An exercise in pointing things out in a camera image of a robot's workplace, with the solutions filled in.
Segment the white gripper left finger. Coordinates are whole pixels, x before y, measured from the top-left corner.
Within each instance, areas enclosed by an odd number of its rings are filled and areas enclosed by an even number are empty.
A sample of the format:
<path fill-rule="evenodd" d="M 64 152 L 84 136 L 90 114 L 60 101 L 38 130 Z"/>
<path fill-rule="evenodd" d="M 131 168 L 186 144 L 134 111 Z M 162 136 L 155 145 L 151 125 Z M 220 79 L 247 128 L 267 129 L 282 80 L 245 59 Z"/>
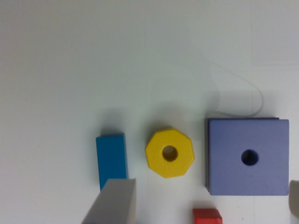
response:
<path fill-rule="evenodd" d="M 135 224 L 136 181 L 109 179 L 82 224 Z"/>

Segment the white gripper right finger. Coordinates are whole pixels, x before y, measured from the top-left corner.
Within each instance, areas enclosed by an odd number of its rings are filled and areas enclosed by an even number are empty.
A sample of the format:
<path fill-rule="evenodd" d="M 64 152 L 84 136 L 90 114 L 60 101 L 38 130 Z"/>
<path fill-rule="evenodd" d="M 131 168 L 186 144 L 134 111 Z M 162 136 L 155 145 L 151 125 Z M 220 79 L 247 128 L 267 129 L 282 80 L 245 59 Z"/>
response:
<path fill-rule="evenodd" d="M 293 216 L 299 218 L 299 181 L 292 180 L 289 187 L 289 207 Z"/>

